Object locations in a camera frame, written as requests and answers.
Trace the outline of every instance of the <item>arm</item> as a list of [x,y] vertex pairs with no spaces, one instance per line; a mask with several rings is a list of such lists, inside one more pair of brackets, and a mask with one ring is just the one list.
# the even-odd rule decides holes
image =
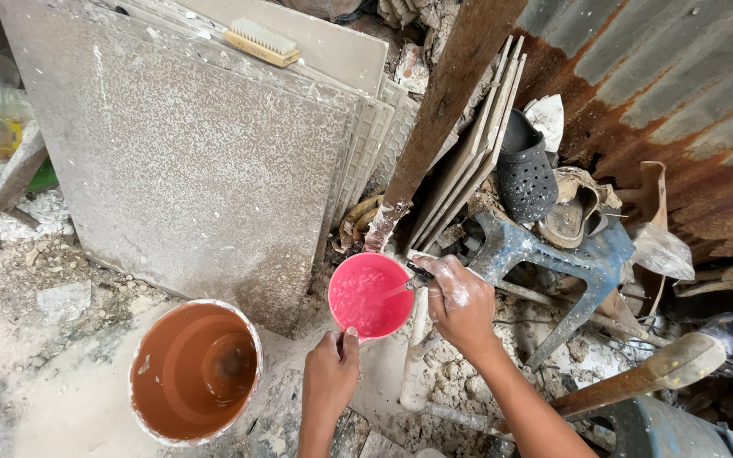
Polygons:
[[336,422],[350,403],[357,383],[358,331],[327,331],[305,358],[298,458],[330,456]]
[[428,315],[435,328],[485,380],[522,456],[596,457],[524,378],[494,335],[494,287],[452,255],[415,256],[413,261],[435,276],[428,288]]

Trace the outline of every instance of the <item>water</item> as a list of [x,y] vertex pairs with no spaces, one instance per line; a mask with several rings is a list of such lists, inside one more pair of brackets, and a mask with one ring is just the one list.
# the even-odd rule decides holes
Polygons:
[[381,336],[403,324],[409,315],[410,302],[404,292],[412,294],[405,284],[391,286],[392,279],[384,272],[366,267],[348,272],[331,285],[331,310],[342,327],[353,326],[362,337]]
[[409,291],[409,288],[406,287],[405,283],[403,285],[398,286],[397,288],[390,289],[386,293],[383,293],[381,297],[378,297],[378,300],[383,301],[384,299],[389,299],[390,297],[403,293],[404,291]]

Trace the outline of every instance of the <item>scrub brush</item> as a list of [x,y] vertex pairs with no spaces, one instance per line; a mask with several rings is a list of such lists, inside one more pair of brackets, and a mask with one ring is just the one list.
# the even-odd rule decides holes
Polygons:
[[300,57],[298,43],[247,18],[231,22],[225,39],[251,56],[279,67],[292,64]]

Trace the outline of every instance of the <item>green container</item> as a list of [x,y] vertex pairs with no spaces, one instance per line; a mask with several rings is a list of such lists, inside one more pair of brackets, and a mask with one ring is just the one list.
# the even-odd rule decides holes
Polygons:
[[42,165],[36,170],[36,174],[33,179],[27,185],[26,191],[28,193],[40,193],[46,191],[59,183],[56,177],[56,169],[53,168],[53,163],[50,158],[47,157]]

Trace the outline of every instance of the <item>right hand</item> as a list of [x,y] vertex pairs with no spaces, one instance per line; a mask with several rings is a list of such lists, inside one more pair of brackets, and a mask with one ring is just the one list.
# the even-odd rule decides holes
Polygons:
[[494,286],[452,254],[439,259],[413,256],[412,261],[434,276],[428,286],[428,316],[443,339],[471,363],[499,343],[491,324]]

